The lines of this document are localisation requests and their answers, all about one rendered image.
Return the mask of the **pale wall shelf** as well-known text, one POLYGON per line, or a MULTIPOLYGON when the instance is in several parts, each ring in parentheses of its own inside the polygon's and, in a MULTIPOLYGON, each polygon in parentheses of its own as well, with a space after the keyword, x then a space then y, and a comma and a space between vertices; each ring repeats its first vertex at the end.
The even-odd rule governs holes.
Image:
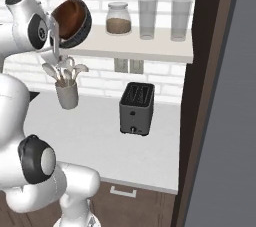
POLYGON ((61 49, 60 52, 77 56, 193 62, 191 31, 187 31, 185 41, 175 42, 170 39, 170 30, 167 28, 156 28, 153 40, 142 40, 138 27, 133 27, 129 35, 113 36, 106 33, 104 26, 94 25, 83 43, 71 49, 61 49))

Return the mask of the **glass jar with brown contents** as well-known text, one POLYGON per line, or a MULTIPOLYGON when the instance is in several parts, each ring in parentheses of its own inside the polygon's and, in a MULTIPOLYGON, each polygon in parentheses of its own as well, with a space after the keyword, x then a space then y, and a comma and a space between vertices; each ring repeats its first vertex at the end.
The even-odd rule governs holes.
POLYGON ((106 31, 114 35, 128 34, 131 31, 131 18, 126 2, 108 4, 106 31))

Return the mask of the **white spatula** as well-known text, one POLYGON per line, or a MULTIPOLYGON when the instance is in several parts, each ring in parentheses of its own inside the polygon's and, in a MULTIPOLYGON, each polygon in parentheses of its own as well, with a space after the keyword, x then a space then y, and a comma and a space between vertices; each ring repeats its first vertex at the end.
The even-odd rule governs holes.
POLYGON ((72 72, 75 67, 75 60, 71 56, 62 56, 59 62, 59 68, 62 77, 67 83, 72 79, 72 72))

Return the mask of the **brown and black bowl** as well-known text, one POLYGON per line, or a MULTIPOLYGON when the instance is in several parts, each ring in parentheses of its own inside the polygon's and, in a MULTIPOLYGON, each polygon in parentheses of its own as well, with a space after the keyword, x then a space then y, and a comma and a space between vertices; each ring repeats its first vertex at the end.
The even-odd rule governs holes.
POLYGON ((89 35, 92 17, 82 0, 66 0, 51 13, 59 25, 59 47, 70 49, 80 45, 89 35))

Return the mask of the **grey utensil pot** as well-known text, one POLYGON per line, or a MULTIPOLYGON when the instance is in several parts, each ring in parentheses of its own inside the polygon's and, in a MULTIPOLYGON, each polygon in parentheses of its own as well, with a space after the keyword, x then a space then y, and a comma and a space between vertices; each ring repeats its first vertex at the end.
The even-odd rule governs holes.
POLYGON ((58 101, 63 109, 71 110, 77 107, 79 101, 77 83, 65 87, 55 83, 55 88, 58 101))

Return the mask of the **white spoon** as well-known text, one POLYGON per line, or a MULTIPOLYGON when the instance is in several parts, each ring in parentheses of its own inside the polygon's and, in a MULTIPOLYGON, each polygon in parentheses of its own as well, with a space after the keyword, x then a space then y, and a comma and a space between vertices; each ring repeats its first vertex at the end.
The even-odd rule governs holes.
POLYGON ((58 76, 56 71, 53 69, 53 67, 48 64, 48 63, 44 63, 42 65, 43 70, 46 72, 47 75, 49 75, 50 77, 54 78, 56 81, 58 81, 58 76))

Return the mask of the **grey fridge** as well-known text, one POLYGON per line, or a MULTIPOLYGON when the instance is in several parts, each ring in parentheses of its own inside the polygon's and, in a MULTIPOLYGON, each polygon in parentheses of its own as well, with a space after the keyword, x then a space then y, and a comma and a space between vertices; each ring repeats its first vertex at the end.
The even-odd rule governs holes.
POLYGON ((256 0, 235 0, 184 227, 256 227, 256 0))

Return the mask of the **clear drinking glass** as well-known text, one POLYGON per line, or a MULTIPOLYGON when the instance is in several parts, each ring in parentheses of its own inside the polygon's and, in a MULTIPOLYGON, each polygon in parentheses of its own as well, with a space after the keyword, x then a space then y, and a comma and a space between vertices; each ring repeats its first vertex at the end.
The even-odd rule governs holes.
POLYGON ((184 41, 191 12, 191 0, 173 0, 171 14, 171 39, 184 41))
POLYGON ((139 33, 142 40, 154 38, 158 0, 138 0, 139 33))

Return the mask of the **dark brown tall side panel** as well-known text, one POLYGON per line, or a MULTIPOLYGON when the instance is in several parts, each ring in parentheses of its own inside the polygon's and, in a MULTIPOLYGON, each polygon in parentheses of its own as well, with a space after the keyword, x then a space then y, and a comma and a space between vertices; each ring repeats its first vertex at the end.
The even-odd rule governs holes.
POLYGON ((232 0, 195 0, 194 60, 186 67, 180 121, 179 191, 171 227, 183 227, 213 79, 232 0))

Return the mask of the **dark grey toaster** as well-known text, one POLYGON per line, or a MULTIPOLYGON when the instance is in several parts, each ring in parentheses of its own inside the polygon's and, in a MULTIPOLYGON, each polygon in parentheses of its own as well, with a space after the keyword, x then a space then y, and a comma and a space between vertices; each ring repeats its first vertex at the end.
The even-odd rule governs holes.
POLYGON ((155 86, 129 82, 119 102, 120 131, 147 136, 154 112, 155 86))

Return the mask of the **white ladle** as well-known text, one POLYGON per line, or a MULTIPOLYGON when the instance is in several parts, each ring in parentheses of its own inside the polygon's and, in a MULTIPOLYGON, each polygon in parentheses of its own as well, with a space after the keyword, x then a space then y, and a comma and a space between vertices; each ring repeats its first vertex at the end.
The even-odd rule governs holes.
POLYGON ((71 81, 75 82, 75 80, 80 72, 88 72, 88 71, 89 71, 89 68, 86 65, 77 64, 73 69, 71 81))

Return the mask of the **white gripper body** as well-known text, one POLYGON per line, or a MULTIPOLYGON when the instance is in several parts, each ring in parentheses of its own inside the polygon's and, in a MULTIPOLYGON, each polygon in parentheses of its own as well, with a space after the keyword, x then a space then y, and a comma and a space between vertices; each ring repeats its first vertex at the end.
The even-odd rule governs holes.
POLYGON ((58 50, 54 50, 53 48, 46 48, 40 50, 39 54, 46 63, 57 65, 59 62, 60 53, 58 50))

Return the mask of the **brown drawer front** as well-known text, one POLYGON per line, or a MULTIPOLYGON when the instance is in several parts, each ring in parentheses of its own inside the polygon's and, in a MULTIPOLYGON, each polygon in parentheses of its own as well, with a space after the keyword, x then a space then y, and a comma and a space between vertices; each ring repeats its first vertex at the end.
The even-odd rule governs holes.
POLYGON ((159 191, 101 182, 91 209, 101 227, 171 227, 175 196, 159 191), (131 192, 136 198, 110 194, 110 187, 131 192))

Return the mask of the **grey wall socket plate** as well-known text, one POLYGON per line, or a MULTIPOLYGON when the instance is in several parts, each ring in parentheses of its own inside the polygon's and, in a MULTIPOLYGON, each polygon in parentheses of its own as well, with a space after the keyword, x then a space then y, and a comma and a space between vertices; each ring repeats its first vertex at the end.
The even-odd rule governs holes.
POLYGON ((128 60, 127 59, 114 59, 114 70, 116 72, 127 73, 128 72, 128 60))
POLYGON ((144 73, 144 61, 143 60, 130 60, 130 72, 133 74, 143 74, 144 73))

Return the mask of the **black hob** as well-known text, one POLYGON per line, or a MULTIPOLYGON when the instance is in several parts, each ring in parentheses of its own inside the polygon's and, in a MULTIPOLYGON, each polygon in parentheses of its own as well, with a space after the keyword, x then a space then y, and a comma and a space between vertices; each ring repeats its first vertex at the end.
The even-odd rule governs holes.
POLYGON ((29 93, 30 93, 30 102, 40 94, 40 92, 35 92, 35 91, 29 91, 29 93))

